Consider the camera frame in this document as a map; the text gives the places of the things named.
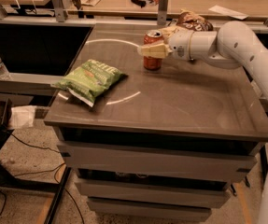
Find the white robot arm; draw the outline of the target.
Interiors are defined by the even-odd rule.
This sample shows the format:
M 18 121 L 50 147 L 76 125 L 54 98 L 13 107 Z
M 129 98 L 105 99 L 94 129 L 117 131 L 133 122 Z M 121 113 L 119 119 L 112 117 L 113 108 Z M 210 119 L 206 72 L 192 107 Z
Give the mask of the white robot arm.
M 163 40 L 138 47 L 138 53 L 157 59 L 172 55 L 185 61 L 201 60 L 223 69 L 242 66 L 268 101 L 268 49 L 246 24 L 229 21 L 217 31 L 168 31 Z

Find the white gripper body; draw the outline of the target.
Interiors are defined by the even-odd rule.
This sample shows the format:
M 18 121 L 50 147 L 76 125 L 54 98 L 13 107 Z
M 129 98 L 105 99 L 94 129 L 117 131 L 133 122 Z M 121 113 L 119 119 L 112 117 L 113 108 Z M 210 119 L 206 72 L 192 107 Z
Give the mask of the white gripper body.
M 190 38 L 192 31 L 179 31 L 170 36 L 168 45 L 176 59 L 190 60 Z

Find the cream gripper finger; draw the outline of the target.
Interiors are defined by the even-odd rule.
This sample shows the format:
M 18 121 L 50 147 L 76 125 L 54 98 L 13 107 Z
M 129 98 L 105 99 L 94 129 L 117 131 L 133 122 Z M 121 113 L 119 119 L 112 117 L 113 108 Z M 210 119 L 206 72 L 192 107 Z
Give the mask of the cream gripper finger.
M 137 52 L 145 57 L 164 59 L 170 53 L 172 53 L 172 50 L 167 44 L 164 43 L 163 40 L 160 40 L 151 44 L 145 44 L 143 46 L 138 47 Z
M 169 38 L 173 34 L 179 32 L 181 30 L 182 30 L 182 27 L 176 26 L 176 25 L 175 26 L 163 27 L 163 28 L 160 29 L 160 31 L 162 33 L 162 36 L 163 36 L 163 40 L 164 40 L 165 43 L 168 42 Z

